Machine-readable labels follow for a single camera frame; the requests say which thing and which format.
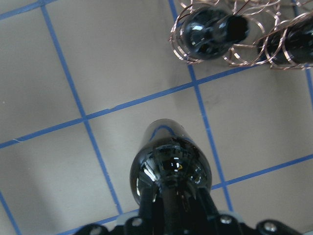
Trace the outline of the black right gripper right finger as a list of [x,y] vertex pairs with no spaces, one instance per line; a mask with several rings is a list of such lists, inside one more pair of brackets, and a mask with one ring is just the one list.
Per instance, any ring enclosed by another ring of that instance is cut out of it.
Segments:
[[219,212],[207,188],[196,189],[193,229],[197,235],[218,235]]

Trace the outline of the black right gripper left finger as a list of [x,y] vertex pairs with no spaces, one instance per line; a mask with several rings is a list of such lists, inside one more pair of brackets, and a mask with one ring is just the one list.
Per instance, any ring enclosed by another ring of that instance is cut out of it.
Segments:
[[139,218],[140,235],[160,235],[161,234],[161,207],[160,203],[154,199],[153,188],[145,187],[141,192]]

